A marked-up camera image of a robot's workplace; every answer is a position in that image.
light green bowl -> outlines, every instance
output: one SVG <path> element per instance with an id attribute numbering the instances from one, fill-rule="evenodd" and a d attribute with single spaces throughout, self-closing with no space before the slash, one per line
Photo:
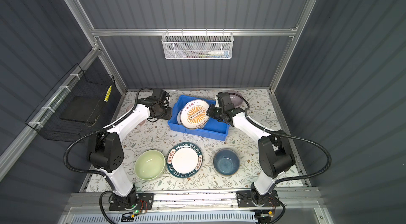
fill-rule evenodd
<path id="1" fill-rule="evenodd" d="M 144 181 L 154 180 L 165 169 L 165 157 L 157 150 L 149 150 L 141 154 L 134 164 L 135 175 Z"/>

floral tablecloth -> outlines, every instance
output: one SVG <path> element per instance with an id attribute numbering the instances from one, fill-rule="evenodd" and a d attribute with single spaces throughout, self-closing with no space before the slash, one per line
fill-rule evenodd
<path id="1" fill-rule="evenodd" d="M 180 95 L 189 95 L 214 100 L 219 91 L 169 91 L 170 106 L 177 102 Z M 279 130 L 279 122 L 273 110 L 266 89 L 237 90 L 250 103 L 249 115 L 261 124 L 273 130 Z M 123 115 L 128 106 L 133 105 L 136 92 L 127 92 L 121 106 L 119 116 Z M 149 96 L 150 92 L 141 92 L 140 97 Z M 187 179 L 176 178 L 165 168 L 164 173 L 153 181 L 139 180 L 134 174 L 134 163 L 138 156 L 151 149 L 161 151 L 165 158 L 171 148 L 180 142 L 192 142 L 199 146 L 203 153 L 203 164 L 200 170 Z M 239 189 L 248 188 L 258 177 L 261 168 L 258 158 L 258 143 L 250 139 L 242 131 L 230 126 L 226 141 L 213 140 L 170 130 L 166 120 L 155 123 L 145 122 L 137 126 L 123 140 L 125 159 L 124 169 L 129 179 L 139 191 L 153 190 L 197 190 L 197 189 Z M 213 157 L 222 148 L 236 151 L 241 160 L 240 169 L 233 176 L 221 176 L 213 167 Z M 282 177 L 297 176 L 293 166 Z M 287 181 L 278 187 L 301 187 L 300 180 Z M 109 185 L 100 175 L 92 175 L 86 188 L 87 192 L 110 190 Z"/>

white mesh basket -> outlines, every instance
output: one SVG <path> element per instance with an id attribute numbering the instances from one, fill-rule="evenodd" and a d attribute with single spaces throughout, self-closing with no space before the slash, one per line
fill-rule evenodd
<path id="1" fill-rule="evenodd" d="M 230 59 L 233 42 L 233 33 L 218 36 L 162 34 L 166 59 Z"/>

blue bowl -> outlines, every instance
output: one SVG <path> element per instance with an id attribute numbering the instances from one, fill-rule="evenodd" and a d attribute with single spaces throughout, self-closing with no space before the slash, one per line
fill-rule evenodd
<path id="1" fill-rule="evenodd" d="M 240 168 L 240 159 L 230 149 L 221 149 L 213 158 L 214 168 L 220 175 L 231 176 Z"/>

wire basket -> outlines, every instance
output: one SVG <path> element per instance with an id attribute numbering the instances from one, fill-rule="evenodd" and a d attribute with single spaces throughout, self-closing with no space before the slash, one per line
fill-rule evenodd
<path id="1" fill-rule="evenodd" d="M 106 73 L 81 70 L 46 107 L 42 115 L 27 119 L 26 124 L 47 140 L 73 142 L 101 129 L 113 116 L 105 112 L 114 77 Z"/>
<path id="2" fill-rule="evenodd" d="M 162 34 L 166 59 L 230 59 L 233 42 L 233 33 L 218 36 Z"/>

